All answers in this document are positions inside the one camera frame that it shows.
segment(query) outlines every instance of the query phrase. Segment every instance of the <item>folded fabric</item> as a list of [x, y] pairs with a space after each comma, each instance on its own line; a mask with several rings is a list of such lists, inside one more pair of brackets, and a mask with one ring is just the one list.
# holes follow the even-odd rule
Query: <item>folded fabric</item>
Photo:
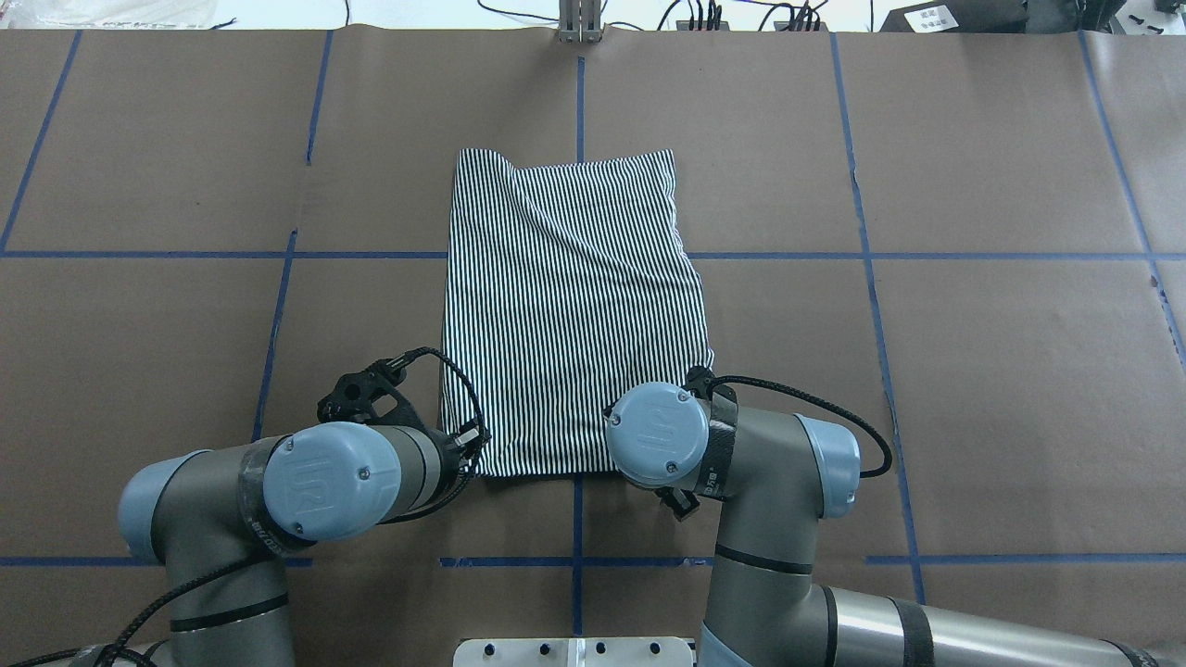
[[[700, 277], [676, 230], [670, 151], [516, 169], [463, 151], [442, 349], [474, 382], [491, 476], [613, 470], [602, 409], [710, 366]], [[472, 414], [445, 377], [442, 423]]]

